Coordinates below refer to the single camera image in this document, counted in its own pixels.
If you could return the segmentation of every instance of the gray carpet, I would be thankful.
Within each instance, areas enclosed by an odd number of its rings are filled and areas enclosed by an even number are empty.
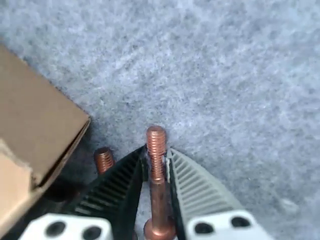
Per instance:
[[[320,239],[318,0],[1,0],[1,41],[92,116],[63,170],[160,124],[279,240]],[[150,217],[147,186],[137,232]]]

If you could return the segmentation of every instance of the cardboard box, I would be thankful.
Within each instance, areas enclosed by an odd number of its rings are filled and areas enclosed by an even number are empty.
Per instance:
[[[0,238],[56,179],[89,116],[0,45]]]

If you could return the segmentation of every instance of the threaded bolt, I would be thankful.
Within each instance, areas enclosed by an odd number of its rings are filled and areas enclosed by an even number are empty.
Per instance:
[[[108,147],[101,147],[94,151],[94,161],[98,174],[105,173],[109,168],[115,165],[113,154]]]
[[[153,180],[165,178],[163,156],[166,152],[166,132],[160,126],[151,126],[146,131],[147,149],[151,160],[151,177]]]
[[[166,153],[166,132],[160,126],[151,126],[146,131],[146,145],[151,161],[150,199],[151,219],[144,225],[146,240],[172,240],[176,230],[168,218],[166,182],[163,157]]]

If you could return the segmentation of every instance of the bolt thread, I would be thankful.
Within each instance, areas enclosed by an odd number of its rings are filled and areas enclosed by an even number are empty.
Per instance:
[[[94,160],[99,175],[105,173],[115,164],[113,154],[107,147],[98,148],[94,152]]]
[[[166,152],[166,132],[160,126],[151,126],[146,132],[146,145],[151,161],[151,177],[164,179],[163,156]]]

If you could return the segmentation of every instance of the copper screw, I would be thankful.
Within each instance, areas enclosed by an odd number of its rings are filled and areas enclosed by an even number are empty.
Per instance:
[[[94,151],[94,161],[99,175],[115,165],[115,160],[110,148],[101,147]]]
[[[146,140],[151,161],[149,178],[152,216],[144,225],[144,237],[146,240],[173,240],[176,229],[173,221],[168,217],[163,166],[166,132],[160,126],[151,126],[146,131]]]

